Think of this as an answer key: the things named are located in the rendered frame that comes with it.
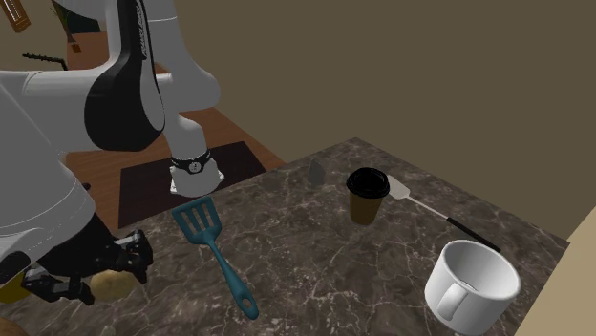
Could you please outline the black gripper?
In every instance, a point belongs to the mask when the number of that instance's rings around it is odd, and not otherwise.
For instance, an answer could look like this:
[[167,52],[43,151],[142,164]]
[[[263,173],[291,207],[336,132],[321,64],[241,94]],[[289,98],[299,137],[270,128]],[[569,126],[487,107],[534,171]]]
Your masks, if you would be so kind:
[[[28,267],[21,286],[49,303],[66,298],[92,305],[95,297],[81,278],[106,270],[115,262],[117,271],[130,272],[141,284],[146,284],[154,255],[144,232],[135,229],[126,237],[115,239],[101,218],[94,214],[77,234],[40,258],[39,265]],[[51,274],[71,278],[62,281]]]

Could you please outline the tan potato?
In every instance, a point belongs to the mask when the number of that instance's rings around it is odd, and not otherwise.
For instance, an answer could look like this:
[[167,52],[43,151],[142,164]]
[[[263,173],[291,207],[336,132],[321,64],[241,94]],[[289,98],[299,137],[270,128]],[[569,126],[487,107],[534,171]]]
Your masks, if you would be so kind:
[[89,286],[97,300],[111,302],[127,297],[138,286],[138,280],[127,271],[105,270],[95,274]]

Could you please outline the dark robot stand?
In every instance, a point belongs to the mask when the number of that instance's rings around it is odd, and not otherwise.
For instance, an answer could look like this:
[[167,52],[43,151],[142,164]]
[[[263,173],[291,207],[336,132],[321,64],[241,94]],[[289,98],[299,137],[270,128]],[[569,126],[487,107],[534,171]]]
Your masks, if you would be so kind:
[[[224,174],[224,180],[216,190],[266,172],[265,167],[243,141],[212,148],[211,154]],[[171,165],[171,160],[165,158],[121,170],[119,228],[192,200],[170,192]]]

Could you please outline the yellow round fruit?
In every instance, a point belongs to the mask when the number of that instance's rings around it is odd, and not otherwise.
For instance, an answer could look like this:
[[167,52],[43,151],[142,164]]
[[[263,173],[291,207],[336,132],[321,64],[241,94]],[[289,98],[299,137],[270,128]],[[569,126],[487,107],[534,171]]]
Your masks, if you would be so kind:
[[24,273],[21,272],[0,288],[0,303],[12,304],[31,295],[31,292],[22,287]]

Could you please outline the brown round thing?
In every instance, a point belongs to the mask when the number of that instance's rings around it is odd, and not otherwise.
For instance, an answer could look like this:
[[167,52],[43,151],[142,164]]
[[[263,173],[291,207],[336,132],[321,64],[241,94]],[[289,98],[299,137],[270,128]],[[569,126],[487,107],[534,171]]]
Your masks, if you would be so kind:
[[30,336],[19,324],[0,317],[0,336]]

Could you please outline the teal slotted spatula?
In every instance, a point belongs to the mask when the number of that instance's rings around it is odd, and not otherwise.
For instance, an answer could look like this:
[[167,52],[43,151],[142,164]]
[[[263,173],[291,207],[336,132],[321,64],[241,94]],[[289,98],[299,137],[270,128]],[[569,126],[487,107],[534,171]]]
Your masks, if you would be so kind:
[[250,290],[229,265],[216,245],[216,239],[223,227],[213,199],[209,196],[194,199],[174,208],[171,214],[190,243],[207,245],[211,249],[223,272],[234,301],[247,318],[256,320],[259,317],[259,309]]

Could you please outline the brown paper cup black lid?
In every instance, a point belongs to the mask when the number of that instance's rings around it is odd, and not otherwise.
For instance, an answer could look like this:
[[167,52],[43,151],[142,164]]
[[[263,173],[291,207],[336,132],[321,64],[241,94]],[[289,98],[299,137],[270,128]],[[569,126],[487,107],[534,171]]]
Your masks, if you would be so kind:
[[362,167],[349,175],[346,185],[350,192],[351,220],[361,225],[371,224],[391,189],[387,175],[372,167]]

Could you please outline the white mug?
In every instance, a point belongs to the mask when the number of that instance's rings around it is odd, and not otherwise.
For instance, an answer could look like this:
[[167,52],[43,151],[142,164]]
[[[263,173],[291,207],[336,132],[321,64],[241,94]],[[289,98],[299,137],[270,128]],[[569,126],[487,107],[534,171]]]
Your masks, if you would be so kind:
[[448,242],[424,288],[427,306],[464,336],[486,332],[522,289],[510,261],[476,241]]

